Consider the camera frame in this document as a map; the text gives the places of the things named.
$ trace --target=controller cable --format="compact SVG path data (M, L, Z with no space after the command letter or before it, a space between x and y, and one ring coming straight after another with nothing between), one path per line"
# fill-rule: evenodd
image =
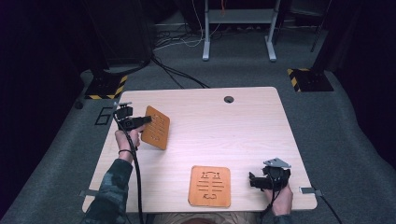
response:
M120 125L118 118L116 116L117 111L113 112L113 119L117 122L117 124L119 125L119 127L121 128L121 130L124 132L129 146L131 147L131 154L132 157L134 158L134 168L136 169L136 180L137 180L137 206L139 209L139 219L140 219L140 224L144 224L144 220L143 220L143 212L142 212L142 183L141 183L141 178L140 178L140 168L139 168L139 162L137 161L137 157L136 157L136 151L137 151L137 147L134 146L134 143L132 142L131 136L125 131L125 129L122 127L122 125Z
M332 208L332 206L329 204L329 202L327 202L327 200L324 198L323 195L319 196L323 202L325 202L327 204L327 206L330 208L330 210L332 210L332 214L335 216L335 218L337 218L338 223L342 224L343 222L341 221L341 218L335 213L335 210Z
M274 204L274 201L275 201L275 199L277 199L277 196L279 196L279 193L280 193L280 191L282 190L282 189L280 189L278 192L277 192L277 195L275 196L275 192L274 192L274 180L272 179L272 178L270 178L271 179L271 185L272 185L272 192L273 192L273 196L272 196L272 200L271 200L271 202L268 204L268 206L265 208L265 210L264 211L262 211L262 213L260 214L260 218L262 219L262 221L263 221L263 217L265 216L265 214L267 214L270 210L271 210L271 208L273 207L273 204Z

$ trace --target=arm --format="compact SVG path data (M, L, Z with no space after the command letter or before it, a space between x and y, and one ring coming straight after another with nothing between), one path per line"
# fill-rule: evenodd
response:
M273 192L270 189L264 191L265 196L271 202L273 197ZM293 201L293 192L291 192L289 184L283 188L277 198L274 200L272 211L274 213L274 223L275 224L292 224L291 219L291 204Z
M131 130L129 135L134 146L140 146L138 133L145 127ZM128 140L122 131L116 131L119 150L131 150ZM126 201L128 199L128 183L133 170L134 160L131 152L122 151L114 160L103 177L99 192L91 203L81 221L83 223L125 223Z

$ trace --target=person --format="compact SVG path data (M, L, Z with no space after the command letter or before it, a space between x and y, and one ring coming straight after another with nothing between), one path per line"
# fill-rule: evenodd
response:
M131 130L134 146L140 146L139 133L145 126ZM134 160L131 147L124 132L115 132L119 147L119 157L115 159L103 177L101 186L95 199L88 208L81 224L126 222L126 202L128 199L128 183L133 170ZM271 202L273 192L269 189L264 191L267 199ZM275 224L290 224L291 203L293 194L290 186L283 188L276 197L272 206ZM154 218L154 223L179 223L179 224L221 224L221 223L256 223L257 213L231 212L210 214L159 214Z

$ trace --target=wooden table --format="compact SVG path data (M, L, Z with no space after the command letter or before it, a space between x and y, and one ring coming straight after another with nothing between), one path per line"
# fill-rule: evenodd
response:
M232 96L226 103L224 97ZM249 185L248 173L262 176L263 162L280 158L291 165L293 210L314 209L313 194L299 150L277 90L272 87L167 91L126 91L120 102L133 102L134 117L153 106L171 120L168 146L161 150L142 143L137 157L142 175L143 212L262 211L264 194ZM118 157L113 121L92 178L98 190L111 163ZM231 171L231 206L191 206L188 202L191 167L219 166ZM137 186L133 171L127 212L137 212ZM86 211L93 197L82 206Z

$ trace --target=gray carpet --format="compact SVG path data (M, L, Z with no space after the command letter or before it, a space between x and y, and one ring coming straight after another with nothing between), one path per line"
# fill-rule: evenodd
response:
M211 88L272 86L277 88L311 183L321 189L344 223L396 223L396 174L361 132L354 110L336 77L326 72L334 91L295 92L288 68L310 67L312 32L284 30L270 63L264 34L224 35L212 41L210 61L202 61L203 42L155 50L162 62ZM86 86L92 75L81 75ZM176 77L186 89L200 88ZM156 64L128 76L125 91L178 89ZM78 194L91 182L109 125L94 125L101 109L114 100L83 100L71 108L62 129L1 223L78 223L83 198ZM292 213L295 223L337 223L318 198L312 211ZM130 215L137 223L136 215ZM272 215L264 223L272 223Z

